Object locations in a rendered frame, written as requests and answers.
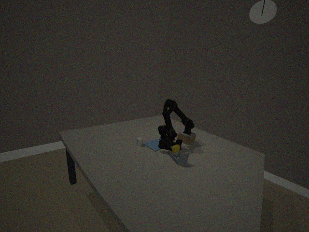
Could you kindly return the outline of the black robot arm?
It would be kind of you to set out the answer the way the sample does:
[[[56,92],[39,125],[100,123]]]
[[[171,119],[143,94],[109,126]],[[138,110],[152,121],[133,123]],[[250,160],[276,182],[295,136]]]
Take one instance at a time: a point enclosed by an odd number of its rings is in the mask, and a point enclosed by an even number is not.
[[[169,107],[169,109],[168,109]],[[171,119],[170,119],[170,113],[174,111],[181,119],[182,119],[182,123],[183,125],[185,126],[185,129],[184,129],[184,134],[191,134],[191,129],[193,129],[195,126],[193,124],[193,121],[189,118],[187,118],[183,112],[178,108],[178,105],[176,103],[176,101],[174,100],[171,100],[171,99],[167,99],[166,102],[165,102],[165,105],[164,105],[164,110],[162,112],[162,115],[164,117],[164,120],[165,120],[165,124],[166,125],[162,125],[162,126],[159,126],[158,127],[158,131],[159,131],[159,134],[161,135],[161,140],[164,139],[164,137],[167,138],[167,140],[175,140],[175,137],[177,137],[177,133],[175,131],[175,129],[173,128],[172,126],[172,123],[171,123]]]

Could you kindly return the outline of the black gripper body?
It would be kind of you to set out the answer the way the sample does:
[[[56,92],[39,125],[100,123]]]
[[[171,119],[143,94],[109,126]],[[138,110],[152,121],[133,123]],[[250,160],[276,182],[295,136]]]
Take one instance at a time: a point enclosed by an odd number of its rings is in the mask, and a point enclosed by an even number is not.
[[[166,137],[167,137],[167,136],[166,136]],[[174,142],[174,140],[169,140],[169,141],[168,141],[166,137],[164,137],[163,140],[160,140],[160,141],[159,141],[158,147],[159,147],[160,149],[163,148],[164,142],[168,142],[169,146],[173,146],[173,145],[176,145],[176,144],[177,144],[177,141],[181,141],[181,143],[180,143],[180,147],[181,147],[181,145],[182,145],[182,140],[181,140],[181,139],[177,139],[176,142]]]

